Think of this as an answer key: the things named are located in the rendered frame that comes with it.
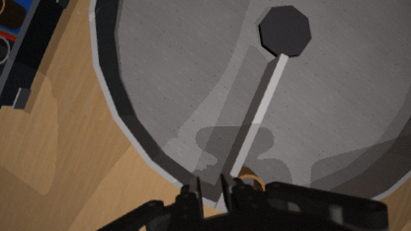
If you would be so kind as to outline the grey tray with blue and red compartments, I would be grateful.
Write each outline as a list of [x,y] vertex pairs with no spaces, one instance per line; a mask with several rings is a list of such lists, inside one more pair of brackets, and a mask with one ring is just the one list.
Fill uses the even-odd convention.
[[14,41],[0,77],[0,110],[2,106],[26,106],[45,50],[70,0],[14,1],[25,8],[27,15],[18,29],[0,26],[0,36]]

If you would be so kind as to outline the grey round turntable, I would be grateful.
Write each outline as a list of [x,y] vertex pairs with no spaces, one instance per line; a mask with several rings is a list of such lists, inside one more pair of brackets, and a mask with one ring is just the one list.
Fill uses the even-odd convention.
[[374,200],[411,177],[411,0],[91,0],[89,23],[114,121],[215,210],[242,165]]

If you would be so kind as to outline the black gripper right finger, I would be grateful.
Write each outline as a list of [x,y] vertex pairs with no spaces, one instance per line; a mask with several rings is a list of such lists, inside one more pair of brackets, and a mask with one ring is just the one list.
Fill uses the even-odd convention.
[[240,178],[232,178],[230,173],[222,173],[220,178],[228,212],[248,209],[288,210],[288,203],[291,202],[299,207],[300,212],[321,216],[354,231],[389,231],[387,205],[378,200],[282,182],[268,183],[261,192],[244,184]]

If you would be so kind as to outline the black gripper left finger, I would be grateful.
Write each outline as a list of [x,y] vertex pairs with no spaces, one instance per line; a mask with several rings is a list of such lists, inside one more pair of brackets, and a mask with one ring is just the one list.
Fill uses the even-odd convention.
[[[175,202],[164,206],[163,200],[150,200],[96,231],[173,231],[204,218],[200,178],[190,178],[181,187]],[[189,188],[190,187],[190,188]],[[168,225],[167,225],[168,224]]]

